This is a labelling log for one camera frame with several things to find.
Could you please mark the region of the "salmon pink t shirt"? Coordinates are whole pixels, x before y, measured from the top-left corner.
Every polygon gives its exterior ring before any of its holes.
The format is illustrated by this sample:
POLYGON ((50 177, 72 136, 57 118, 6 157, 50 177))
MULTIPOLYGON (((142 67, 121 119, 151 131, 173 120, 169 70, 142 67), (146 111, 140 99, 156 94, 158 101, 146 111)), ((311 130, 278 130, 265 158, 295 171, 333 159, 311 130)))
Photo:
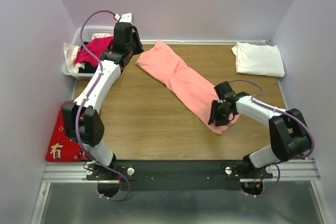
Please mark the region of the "salmon pink t shirt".
POLYGON ((141 53, 135 64, 163 83, 212 132, 222 135, 238 121, 238 115, 231 115, 228 125, 208 124, 212 101, 218 99, 214 85, 190 68, 163 41, 158 40, 150 50, 141 53))

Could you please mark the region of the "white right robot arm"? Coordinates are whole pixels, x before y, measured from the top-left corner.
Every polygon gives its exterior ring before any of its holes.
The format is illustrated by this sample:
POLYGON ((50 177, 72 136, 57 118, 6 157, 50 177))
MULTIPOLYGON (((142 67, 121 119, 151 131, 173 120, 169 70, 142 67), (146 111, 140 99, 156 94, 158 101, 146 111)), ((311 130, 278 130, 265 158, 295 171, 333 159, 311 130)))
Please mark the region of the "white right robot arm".
POLYGON ((212 101, 208 124, 227 126, 238 115, 248 116, 268 127, 270 144, 246 156, 239 162, 238 171, 252 178, 262 168, 309 156, 315 147, 300 110, 280 109, 257 99, 257 95, 236 93, 225 81, 214 88, 218 98, 212 101))

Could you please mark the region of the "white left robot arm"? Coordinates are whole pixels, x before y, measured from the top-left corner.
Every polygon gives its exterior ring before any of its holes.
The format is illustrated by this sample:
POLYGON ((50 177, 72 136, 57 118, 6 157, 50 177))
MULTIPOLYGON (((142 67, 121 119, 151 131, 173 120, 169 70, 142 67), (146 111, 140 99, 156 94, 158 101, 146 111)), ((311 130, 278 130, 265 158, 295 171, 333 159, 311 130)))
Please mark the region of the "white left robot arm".
POLYGON ((98 173, 104 179, 112 179, 116 174, 124 180, 130 179, 116 170, 116 157, 103 140, 104 124, 99 112, 112 84, 133 55, 142 52, 137 28, 131 23, 116 23, 111 47, 99 58, 93 77, 73 102, 66 102, 62 107, 66 136, 79 143, 83 152, 99 166, 98 173))

